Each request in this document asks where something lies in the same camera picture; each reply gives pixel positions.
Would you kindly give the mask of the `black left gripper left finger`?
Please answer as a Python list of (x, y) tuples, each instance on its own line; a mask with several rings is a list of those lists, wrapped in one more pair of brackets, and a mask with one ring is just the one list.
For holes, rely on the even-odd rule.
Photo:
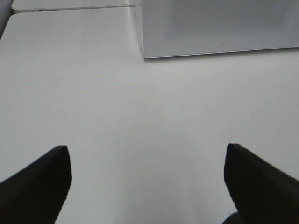
[(53, 224), (71, 186), (67, 146), (57, 146), (0, 183), (2, 224)]

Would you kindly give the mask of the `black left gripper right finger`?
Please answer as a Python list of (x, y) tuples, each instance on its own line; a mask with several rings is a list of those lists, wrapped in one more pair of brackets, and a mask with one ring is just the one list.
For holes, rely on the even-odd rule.
[(299, 222), (299, 181), (239, 144), (227, 146), (224, 181), (237, 209), (225, 224)]

